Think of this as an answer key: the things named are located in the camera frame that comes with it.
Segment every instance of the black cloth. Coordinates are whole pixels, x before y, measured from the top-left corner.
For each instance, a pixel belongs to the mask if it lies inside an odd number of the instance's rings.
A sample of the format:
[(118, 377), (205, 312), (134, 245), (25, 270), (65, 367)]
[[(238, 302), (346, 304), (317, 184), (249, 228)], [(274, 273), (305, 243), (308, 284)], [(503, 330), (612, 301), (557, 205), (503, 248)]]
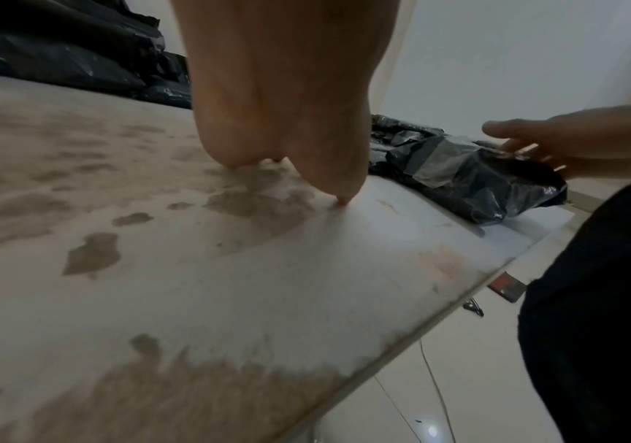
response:
[(631, 442), (631, 185), (528, 286), (518, 333), (565, 442)]

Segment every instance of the hand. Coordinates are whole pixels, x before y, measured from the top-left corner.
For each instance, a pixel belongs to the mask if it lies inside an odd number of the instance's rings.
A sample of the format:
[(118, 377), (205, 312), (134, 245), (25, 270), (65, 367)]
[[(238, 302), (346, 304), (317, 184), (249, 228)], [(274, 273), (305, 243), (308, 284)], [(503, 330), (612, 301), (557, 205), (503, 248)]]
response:
[[(566, 180), (631, 178), (631, 106), (588, 109), (549, 120), (486, 122), (483, 132), (509, 139), (502, 150), (546, 163)], [(532, 145), (537, 146), (523, 151)]]
[(398, 0), (172, 0), (206, 152), (234, 168), (287, 157), (346, 203), (367, 176), (374, 70)]

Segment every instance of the table surface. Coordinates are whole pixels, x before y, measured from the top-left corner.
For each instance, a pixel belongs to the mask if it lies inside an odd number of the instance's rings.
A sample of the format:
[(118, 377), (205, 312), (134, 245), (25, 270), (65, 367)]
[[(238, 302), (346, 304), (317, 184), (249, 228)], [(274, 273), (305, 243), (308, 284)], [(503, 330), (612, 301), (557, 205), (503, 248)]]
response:
[(293, 436), (570, 218), (336, 207), (189, 111), (0, 77), (0, 442)]

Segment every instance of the floor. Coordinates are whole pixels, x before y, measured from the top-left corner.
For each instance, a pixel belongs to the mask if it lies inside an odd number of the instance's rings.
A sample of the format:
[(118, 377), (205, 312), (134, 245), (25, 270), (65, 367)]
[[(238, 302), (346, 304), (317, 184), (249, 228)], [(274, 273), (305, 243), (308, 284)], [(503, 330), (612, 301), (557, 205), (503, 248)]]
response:
[[(512, 263), (510, 275), (525, 284), (541, 277), (589, 216), (572, 210), (570, 225)], [(335, 407), (317, 442), (561, 442), (522, 362), (523, 299), (511, 304), (488, 288), (474, 298), (484, 317), (455, 311)]]

